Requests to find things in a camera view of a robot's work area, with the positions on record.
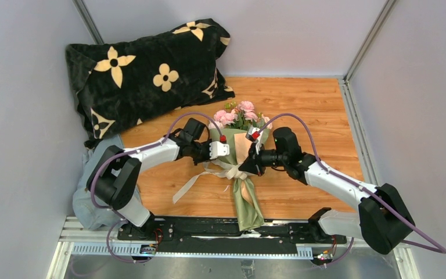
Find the pink fake flower stem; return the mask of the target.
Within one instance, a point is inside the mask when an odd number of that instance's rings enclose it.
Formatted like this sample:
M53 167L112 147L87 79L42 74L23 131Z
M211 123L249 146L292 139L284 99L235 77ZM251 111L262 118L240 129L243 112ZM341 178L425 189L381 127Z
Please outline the pink fake flower stem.
M265 129L270 130L270 129L273 128L273 124L272 124L272 123L269 124L269 121L270 121L270 118L269 118L269 117L267 117L267 116L263 116L263 117L261 118L261 120L262 120L262 122L263 122L263 127L264 127Z
M236 119L238 118L237 113L232 110L231 112L227 112L226 110L219 110L214 114L213 122L209 122L209 129L225 128L234 124Z
M234 110L237 113L238 118L234 124L227 126L226 128L234 128L238 130L247 130L249 127L263 127L261 118L263 113L258 113L254 104L250 101L241 101L239 103L232 101L225 104L225 110L231 112Z

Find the green and peach wrapping paper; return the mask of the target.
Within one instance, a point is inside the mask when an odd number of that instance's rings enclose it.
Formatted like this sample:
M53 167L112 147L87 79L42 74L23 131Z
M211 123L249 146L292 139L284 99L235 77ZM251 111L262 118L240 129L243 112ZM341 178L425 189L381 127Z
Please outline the green and peach wrapping paper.
M256 188L251 180L251 175L238 170L238 167L249 155L251 141L246 138L247 131L245 130L223 128L221 132L229 145L229 155L210 162L210 167L216 166L217 168L209 168L208 171L231 182L239 230L252 230L264 224L264 216L258 204Z

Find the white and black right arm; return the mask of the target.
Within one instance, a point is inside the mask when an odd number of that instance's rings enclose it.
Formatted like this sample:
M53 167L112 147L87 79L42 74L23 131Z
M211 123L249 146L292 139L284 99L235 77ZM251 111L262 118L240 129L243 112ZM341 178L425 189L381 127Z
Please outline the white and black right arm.
M264 148L262 133L259 128L247 132L251 145L240 171L262 176L268 167L282 167L290 178L319 188L355 208L355 212L322 208L314 213L308 219L308 234L313 241L321 243L333 235L358 238L386 255L413 232L415 223L394 186L365 183L328 166L314 154L302 151L288 127L272 133L275 149Z

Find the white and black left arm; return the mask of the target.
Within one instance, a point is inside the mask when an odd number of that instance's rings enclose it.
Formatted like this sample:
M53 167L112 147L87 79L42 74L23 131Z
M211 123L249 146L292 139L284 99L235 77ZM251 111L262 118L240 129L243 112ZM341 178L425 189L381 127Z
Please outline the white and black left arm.
M199 140L206 128L202 122L190 118L184 128L170 128L165 136L150 144L127 149L109 146L87 181L93 205L109 209L122 221L132 224L132 232L139 239L150 239L154 234L154 216L135 193L138 176L152 167L184 157L199 164L225 155L228 146L224 136Z

